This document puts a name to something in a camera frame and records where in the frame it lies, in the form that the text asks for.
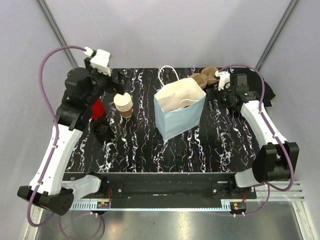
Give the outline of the stack of paper cups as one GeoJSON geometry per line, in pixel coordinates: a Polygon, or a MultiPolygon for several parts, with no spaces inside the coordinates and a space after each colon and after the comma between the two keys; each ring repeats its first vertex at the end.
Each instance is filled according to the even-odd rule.
{"type": "Polygon", "coordinates": [[[130,118],[133,114],[133,102],[129,93],[116,94],[113,98],[116,109],[124,118],[130,118]]]}

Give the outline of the stack of pulp cup carriers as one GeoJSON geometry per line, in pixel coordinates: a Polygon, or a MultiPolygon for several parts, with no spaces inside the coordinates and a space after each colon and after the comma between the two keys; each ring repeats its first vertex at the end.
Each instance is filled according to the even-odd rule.
{"type": "Polygon", "coordinates": [[[190,78],[194,79],[201,89],[204,89],[207,85],[216,84],[219,80],[215,77],[215,73],[218,68],[215,66],[209,66],[204,68],[201,73],[194,73],[190,78]]]}

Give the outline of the light blue paper bag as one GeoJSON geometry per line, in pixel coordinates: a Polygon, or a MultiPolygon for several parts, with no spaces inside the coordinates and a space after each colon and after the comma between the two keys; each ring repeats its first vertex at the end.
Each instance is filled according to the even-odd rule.
{"type": "Polygon", "coordinates": [[[199,125],[207,97],[193,78],[180,79],[176,70],[168,67],[177,80],[164,84],[161,71],[166,66],[161,67],[157,75],[161,89],[153,98],[155,126],[164,141],[199,125]]]}

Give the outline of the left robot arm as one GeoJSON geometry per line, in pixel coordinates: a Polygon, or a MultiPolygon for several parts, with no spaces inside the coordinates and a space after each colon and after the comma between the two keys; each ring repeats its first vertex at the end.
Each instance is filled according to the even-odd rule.
{"type": "Polygon", "coordinates": [[[93,105],[105,92],[124,94],[126,90],[122,73],[111,71],[108,57],[87,57],[84,63],[84,67],[68,72],[45,156],[29,185],[17,192],[20,198],[60,216],[74,201],[89,194],[103,198],[108,193],[107,177],[98,173],[86,173],[68,184],[63,183],[63,177],[73,149],[92,118],[93,105]]]}

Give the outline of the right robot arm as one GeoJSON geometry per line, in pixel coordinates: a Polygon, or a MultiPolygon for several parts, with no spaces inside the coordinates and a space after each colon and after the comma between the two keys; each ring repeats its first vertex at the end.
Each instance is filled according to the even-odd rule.
{"type": "Polygon", "coordinates": [[[252,167],[235,174],[235,181],[227,185],[228,195],[239,198],[246,187],[257,187],[272,181],[294,181],[299,147],[277,130],[261,102],[258,92],[251,91],[247,75],[216,71],[218,86],[209,95],[218,100],[220,108],[231,108],[249,124],[259,145],[252,167]]]}

